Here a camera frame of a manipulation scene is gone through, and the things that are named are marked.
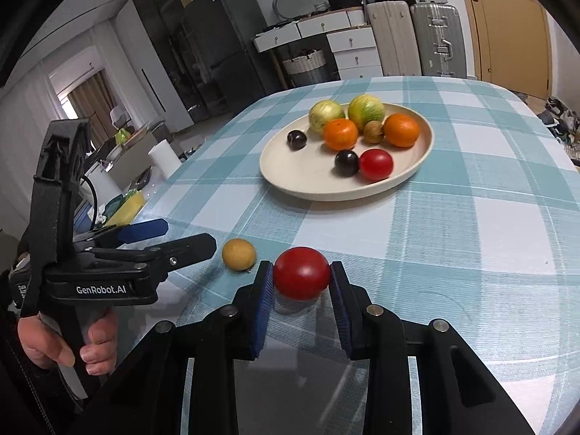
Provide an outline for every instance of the black plum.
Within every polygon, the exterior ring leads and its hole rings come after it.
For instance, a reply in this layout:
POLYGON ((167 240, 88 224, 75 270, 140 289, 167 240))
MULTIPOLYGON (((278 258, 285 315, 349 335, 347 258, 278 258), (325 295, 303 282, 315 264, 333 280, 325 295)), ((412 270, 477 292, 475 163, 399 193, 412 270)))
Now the black plum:
POLYGON ((290 131, 286 136, 288 145, 292 150, 300 150, 306 145, 306 134, 302 131, 290 131))
POLYGON ((344 177, 352 177, 359 171, 359 156, 352 150, 341 150, 334 157, 336 172, 344 177))

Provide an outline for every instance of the blue plaid tablecloth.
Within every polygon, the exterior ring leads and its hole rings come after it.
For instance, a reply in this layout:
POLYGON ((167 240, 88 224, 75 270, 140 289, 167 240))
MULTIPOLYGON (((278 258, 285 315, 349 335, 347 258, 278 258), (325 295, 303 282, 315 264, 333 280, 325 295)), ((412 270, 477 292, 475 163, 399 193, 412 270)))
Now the blue plaid tablecloth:
MULTIPOLYGON (((147 203, 163 240, 209 232, 252 242, 259 260, 308 246, 341 260, 373 302, 410 321, 447 319, 530 425, 552 434, 580 398, 580 175, 532 111, 506 89, 422 77, 348 80, 283 91, 240 113, 147 203), (435 145, 395 190, 349 202, 293 198, 260 175, 276 132, 320 100, 364 92, 414 109, 435 145)), ((214 259, 173 272, 159 302, 122 310, 133 339, 156 321, 201 319, 254 274, 214 259)), ((414 427, 421 432, 416 366, 414 427)), ((328 293, 270 317, 266 348, 236 366, 241 434, 359 434, 363 362, 340 349, 328 293)))

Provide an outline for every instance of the yellow-green fruit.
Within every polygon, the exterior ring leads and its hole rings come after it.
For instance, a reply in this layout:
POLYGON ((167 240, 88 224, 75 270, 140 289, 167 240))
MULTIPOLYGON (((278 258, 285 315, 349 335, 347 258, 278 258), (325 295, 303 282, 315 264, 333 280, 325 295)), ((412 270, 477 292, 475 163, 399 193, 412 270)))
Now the yellow-green fruit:
POLYGON ((336 101, 332 100, 318 101, 308 113, 310 127, 318 134, 323 133, 324 124, 343 117, 345 117, 344 109, 336 101))
POLYGON ((373 95, 357 96, 349 104, 349 119, 355 122, 362 133, 369 121, 382 122, 385 119, 385 105, 373 95))
POLYGON ((229 269, 242 272, 256 263, 256 249, 247 240, 231 239, 224 244, 221 259, 229 269))

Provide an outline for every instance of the red tomato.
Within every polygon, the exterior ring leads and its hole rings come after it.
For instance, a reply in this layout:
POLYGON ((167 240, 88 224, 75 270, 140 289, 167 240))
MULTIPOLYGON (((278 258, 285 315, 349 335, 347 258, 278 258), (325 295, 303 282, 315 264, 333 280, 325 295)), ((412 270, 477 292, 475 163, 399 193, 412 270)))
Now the red tomato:
POLYGON ((330 283, 330 265, 324 255, 308 247, 286 250, 274 263, 274 286, 280 294, 309 301, 330 283))
POLYGON ((369 149, 360 156, 359 167, 368 180, 384 180, 393 172, 393 157, 383 149, 369 149))

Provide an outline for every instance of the wicker basket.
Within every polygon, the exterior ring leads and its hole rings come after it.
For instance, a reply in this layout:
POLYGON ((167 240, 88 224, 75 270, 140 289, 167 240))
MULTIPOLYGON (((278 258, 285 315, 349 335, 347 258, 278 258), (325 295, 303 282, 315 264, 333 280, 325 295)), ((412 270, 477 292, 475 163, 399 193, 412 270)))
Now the wicker basket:
POLYGON ((324 54, 321 50, 308 55, 300 55, 282 63, 294 86, 314 85, 330 80, 326 60, 324 60, 324 54))

